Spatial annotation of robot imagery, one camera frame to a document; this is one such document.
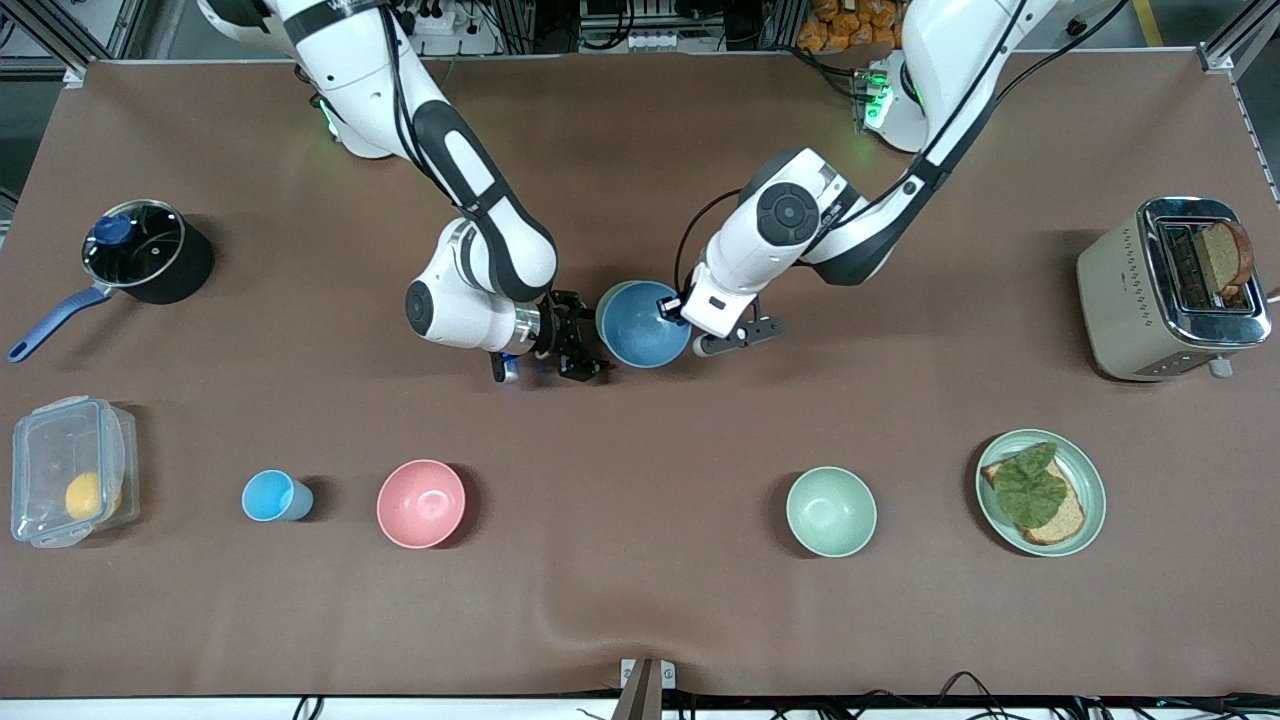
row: bread slice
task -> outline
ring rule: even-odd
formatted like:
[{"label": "bread slice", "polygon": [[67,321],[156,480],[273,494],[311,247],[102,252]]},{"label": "bread slice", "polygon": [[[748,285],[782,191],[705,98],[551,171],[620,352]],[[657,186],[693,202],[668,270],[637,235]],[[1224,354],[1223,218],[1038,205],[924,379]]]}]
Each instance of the bread slice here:
[{"label": "bread slice", "polygon": [[1192,240],[1210,291],[1222,300],[1240,292],[1253,275],[1253,245],[1239,223],[1213,223]]},{"label": "bread slice", "polygon": [[[996,487],[996,471],[1004,464],[1004,461],[1000,461],[982,469],[982,474],[991,483],[991,487]],[[1066,483],[1066,500],[1057,509],[1057,515],[1053,515],[1053,519],[1043,527],[1024,528],[1018,525],[1023,537],[1032,544],[1057,544],[1071,539],[1084,527],[1084,507],[1080,505],[1080,496],[1075,495],[1075,486],[1062,474],[1062,468],[1057,464],[1057,460],[1048,464],[1048,473],[1062,478],[1062,482]]]}]

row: blue bowl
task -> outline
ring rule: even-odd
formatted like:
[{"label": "blue bowl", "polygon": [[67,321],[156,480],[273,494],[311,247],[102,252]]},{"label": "blue bowl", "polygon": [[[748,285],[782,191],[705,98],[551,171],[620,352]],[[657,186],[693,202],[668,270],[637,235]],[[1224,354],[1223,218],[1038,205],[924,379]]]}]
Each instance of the blue bowl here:
[{"label": "blue bowl", "polygon": [[658,301],[676,291],[653,281],[630,281],[614,286],[596,310],[600,340],[614,357],[632,368],[660,368],[685,351],[692,327],[667,320]]}]

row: green indicator light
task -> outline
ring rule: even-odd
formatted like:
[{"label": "green indicator light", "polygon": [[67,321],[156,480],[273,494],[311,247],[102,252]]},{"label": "green indicator light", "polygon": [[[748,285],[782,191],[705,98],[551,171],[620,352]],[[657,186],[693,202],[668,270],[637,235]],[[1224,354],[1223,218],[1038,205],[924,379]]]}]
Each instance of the green indicator light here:
[{"label": "green indicator light", "polygon": [[882,124],[884,124],[884,115],[888,113],[888,106],[892,104],[893,88],[886,86],[879,97],[867,104],[867,127],[878,129]]},{"label": "green indicator light", "polygon": [[320,111],[324,113],[324,119],[329,122],[329,135],[332,135],[334,140],[340,140],[338,137],[338,126],[334,124],[333,115],[329,114],[329,104],[324,100],[320,101]]}]

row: plastic food container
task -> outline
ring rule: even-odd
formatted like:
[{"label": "plastic food container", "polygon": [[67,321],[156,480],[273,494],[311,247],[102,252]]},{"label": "plastic food container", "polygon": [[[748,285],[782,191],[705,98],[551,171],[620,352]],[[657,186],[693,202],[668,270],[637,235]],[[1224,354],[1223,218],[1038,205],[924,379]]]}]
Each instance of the plastic food container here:
[{"label": "plastic food container", "polygon": [[13,429],[13,537],[68,547],[138,516],[133,415],[105,400],[68,397]]}]

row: green plate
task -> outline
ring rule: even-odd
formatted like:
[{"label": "green plate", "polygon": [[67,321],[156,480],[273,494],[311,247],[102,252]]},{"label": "green plate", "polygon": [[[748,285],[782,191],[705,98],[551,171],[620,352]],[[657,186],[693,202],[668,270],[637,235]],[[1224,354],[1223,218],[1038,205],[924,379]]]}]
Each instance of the green plate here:
[{"label": "green plate", "polygon": [[[1034,544],[1027,542],[1023,533],[1018,530],[1018,527],[1014,525],[1012,520],[1000,509],[1000,503],[996,502],[995,488],[991,487],[987,478],[982,477],[982,469],[987,465],[1007,460],[1028,447],[1042,442],[1057,443],[1057,464],[1062,468],[1062,474],[1066,475],[1066,479],[1071,480],[1071,484],[1075,486],[1075,495],[1080,497],[1080,506],[1084,507],[1084,527],[1075,536],[1057,544]],[[982,457],[978,460],[975,480],[978,505],[982,506],[982,512],[987,516],[987,521],[991,523],[991,527],[1002,538],[1009,541],[1009,544],[1023,552],[1041,557],[1065,557],[1089,547],[1089,543],[1102,532],[1102,521],[1107,516],[1107,495],[1102,489],[1102,477],[1098,475],[1098,469],[1093,466],[1093,461],[1089,460],[1084,451],[1065,437],[1034,429],[1005,433],[991,441],[987,450],[982,452]]]}]

